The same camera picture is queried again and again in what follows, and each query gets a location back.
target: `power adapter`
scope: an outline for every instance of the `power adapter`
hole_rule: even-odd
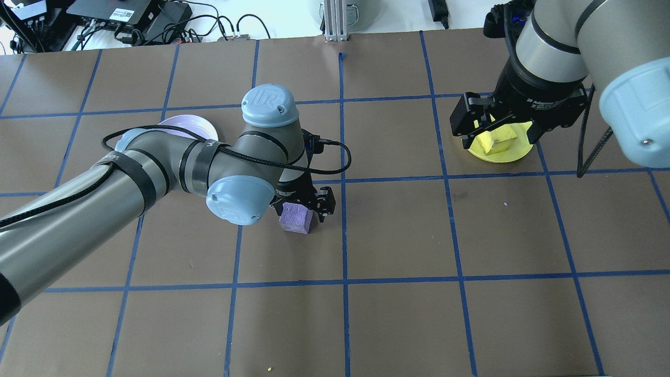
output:
[[[191,18],[193,11],[191,7],[186,3],[176,3],[173,1],[168,1],[163,4],[163,9],[153,20],[149,29],[146,31],[144,38],[147,41],[151,41],[148,44],[164,44],[163,40],[168,44],[172,43],[177,37],[181,35],[186,29],[186,21]],[[163,36],[161,34],[166,30],[171,29],[169,32],[166,32]]]
[[[430,14],[434,22],[442,22],[445,29],[449,28],[449,7],[446,0],[428,0]]]

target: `electronic device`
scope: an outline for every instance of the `electronic device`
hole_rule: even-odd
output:
[[[105,21],[106,30],[131,33],[145,30],[158,15],[160,0],[75,0],[68,13],[80,17],[84,25],[94,19]]]
[[[148,44],[169,44],[179,37],[186,28],[186,22],[193,15],[191,7],[186,3],[174,3],[168,1],[161,7],[160,13],[154,18],[149,29],[144,33],[144,38],[151,41]],[[164,30],[176,25],[172,31],[160,36]]]

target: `connector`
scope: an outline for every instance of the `connector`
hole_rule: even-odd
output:
[[[430,14],[434,22],[441,22],[445,29],[449,28],[449,7],[446,0],[428,0]]]

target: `wire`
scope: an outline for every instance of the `wire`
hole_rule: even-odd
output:
[[[82,31],[79,33],[79,36],[77,37],[77,42],[74,43],[70,51],[77,51],[79,48],[79,45],[83,42],[83,35],[84,33],[88,33],[91,30],[95,28],[95,22],[96,20],[94,19],[92,23],[86,23],[86,25],[82,28]]]
[[[173,2],[173,3],[187,3],[187,4],[193,4],[193,5],[205,5],[205,6],[207,6],[207,7],[213,8],[213,10],[216,12],[216,18],[217,18],[217,19],[221,18],[221,15],[220,15],[219,12],[218,12],[218,8],[215,7],[215,6],[213,6],[212,4],[198,3],[197,1],[187,1],[187,0],[165,0],[166,3],[167,3],[168,1],[171,1],[171,2]],[[219,30],[221,31],[221,35],[224,36],[224,35],[225,35],[225,31],[223,30],[223,25],[221,25],[221,23],[219,23]],[[233,32],[234,30],[235,30],[235,29],[232,28],[232,22],[231,22],[231,23],[230,23],[230,31]]]
[[[88,41],[90,41],[90,39],[93,38],[93,34],[101,31],[103,28],[104,28],[104,26],[100,27],[100,28],[97,28],[97,29],[93,30],[91,33],[85,35],[85,37],[88,37],[88,38],[84,41],[84,43],[82,43],[82,51],[84,50],[84,47],[86,47],[86,45],[88,44]]]
[[[586,174],[589,167],[596,159],[596,156],[600,153],[605,144],[607,144],[607,141],[612,137],[613,134],[612,128],[608,127],[600,138],[600,141],[596,144],[596,147],[586,159],[586,162],[584,162],[584,136],[586,135],[586,122],[588,120],[588,115],[591,110],[591,102],[593,102],[593,95],[595,92],[596,86],[591,85],[591,93],[588,94],[588,101],[586,103],[586,108],[584,109],[584,118],[582,119],[582,128],[580,130],[580,142],[578,144],[577,152],[577,178],[581,178]]]
[[[210,15],[210,14],[197,15],[196,17],[192,17],[192,18],[190,18],[190,19],[185,19],[184,21],[180,21],[180,22],[178,22],[178,23],[175,23],[175,24],[172,25],[172,26],[167,26],[167,25],[166,25],[165,29],[164,29],[161,33],[159,33],[158,35],[156,35],[156,36],[153,37],[152,39],[150,39],[150,40],[144,42],[144,43],[141,44],[140,46],[146,46],[146,45],[148,45],[149,43],[155,41],[155,40],[158,39],[158,38],[165,38],[165,33],[168,33],[168,32],[171,32],[171,31],[173,31],[173,30],[176,30],[178,27],[180,27],[180,26],[182,26],[182,25],[186,25],[187,23],[189,23],[189,22],[191,22],[191,21],[193,21],[193,20],[195,20],[195,19],[199,19],[199,18],[213,18],[213,19],[216,20],[216,23],[217,23],[217,24],[221,23],[220,19],[218,19],[217,17],[215,17],[215,16],[213,16],[213,15]],[[209,31],[207,34],[204,34],[204,35],[209,35],[209,33],[212,32],[212,30],[217,26],[217,24],[214,24],[214,25],[212,26],[212,29],[210,29],[210,31]]]
[[[109,135],[105,136],[102,140],[102,145],[105,149],[107,150],[113,150],[112,147],[110,147],[107,142],[113,138],[116,138],[118,136],[123,135],[127,131],[130,131],[131,129],[136,129],[136,128],[141,128],[141,129],[173,129],[176,131],[184,132],[187,135],[193,137],[195,140],[198,140],[199,142],[205,142],[205,138],[202,136],[189,131],[188,129],[184,129],[181,127],[176,127],[173,125],[141,125],[139,127],[132,127],[132,128],[127,128],[127,129],[122,129],[121,131],[116,131],[114,133],[110,133]],[[319,139],[319,142],[322,142],[323,144],[326,144],[328,146],[340,146],[344,151],[346,152],[346,164],[337,170],[320,170],[320,169],[313,169],[313,168],[304,168],[302,166],[294,166],[294,165],[289,165],[289,164],[284,164],[281,162],[276,162],[276,161],[269,161],[269,160],[264,160],[262,158],[256,158],[252,156],[248,156],[246,154],[242,154],[240,152],[235,152],[234,150],[231,150],[225,145],[221,145],[218,147],[218,151],[227,154],[229,156],[238,158],[239,160],[244,160],[244,161],[249,161],[253,162],[255,164],[259,165],[266,165],[266,166],[272,166],[275,168],[282,168],[282,169],[288,169],[288,170],[297,170],[299,172],[308,172],[312,174],[322,174],[322,175],[334,175],[334,174],[340,174],[341,172],[344,172],[345,170],[349,169],[349,166],[351,166],[351,151],[349,148],[344,145],[343,143],[340,142],[335,142],[333,140],[327,140],[327,139]]]
[[[240,32],[240,21],[242,21],[245,17],[254,17],[255,19],[259,20],[261,22],[261,25],[263,25],[263,29],[265,29],[265,33],[267,34],[267,39],[272,39],[272,37],[270,37],[270,32],[267,31],[267,26],[265,26],[265,22],[263,22],[263,20],[259,16],[255,15],[255,14],[251,14],[251,13],[247,13],[244,16],[240,17],[240,19],[237,20],[237,32],[238,33]]]
[[[0,18],[5,19],[7,22],[7,25],[14,31],[15,34],[19,36],[21,40],[23,40],[28,46],[34,51],[34,52],[45,52],[46,50],[44,49],[44,46],[42,45],[42,41],[39,40],[36,36],[36,41],[37,44],[34,44],[34,41],[28,38],[28,35],[24,33],[23,28],[16,22],[18,18],[16,17],[16,14],[12,12],[11,8],[7,6],[7,4],[4,3],[4,1],[0,1]]]
[[[29,211],[19,213],[18,215],[14,215],[12,217],[2,219],[2,220],[0,220],[0,228],[7,227],[9,225],[18,223],[19,221],[25,220],[29,217],[39,215],[40,213],[50,211],[52,209],[55,209],[55,208],[61,207],[63,205],[66,205],[68,203],[71,203],[71,202],[73,202],[77,199],[81,199],[81,198],[85,197],[86,195],[95,191],[98,187],[102,186],[103,183],[105,183],[105,181],[107,181],[107,179],[109,179],[109,177],[112,175],[113,172],[114,172],[114,166],[110,165],[107,168],[107,171],[96,182],[94,182],[89,187],[86,187],[85,189],[79,191],[78,193],[70,195],[69,197],[65,197],[63,199],[58,199],[57,201],[42,205],[41,207],[33,208]]]

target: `yellow foam block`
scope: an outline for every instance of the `yellow foam block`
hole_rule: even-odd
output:
[[[495,164],[516,161],[533,149],[526,135],[532,125],[530,121],[508,123],[491,132],[484,132],[477,135],[477,142],[473,142],[468,151],[481,160]],[[474,127],[479,127],[478,121],[474,121]]]
[[[475,139],[482,147],[484,154],[489,156],[512,148],[512,145],[517,139],[517,133],[514,132],[512,126],[506,124],[493,131],[480,133]]]

